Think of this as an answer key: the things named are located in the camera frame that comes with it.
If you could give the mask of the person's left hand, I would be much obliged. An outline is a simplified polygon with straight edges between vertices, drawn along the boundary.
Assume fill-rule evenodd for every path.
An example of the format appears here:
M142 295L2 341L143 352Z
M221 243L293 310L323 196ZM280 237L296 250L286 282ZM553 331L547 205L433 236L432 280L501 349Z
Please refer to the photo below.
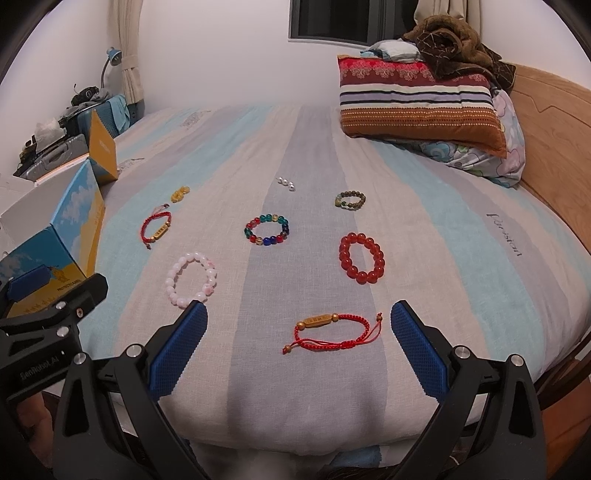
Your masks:
M17 406L21 425L28 434L28 445L32 453L45 466L52 466L53 427L52 417L45 406L43 396L37 393Z

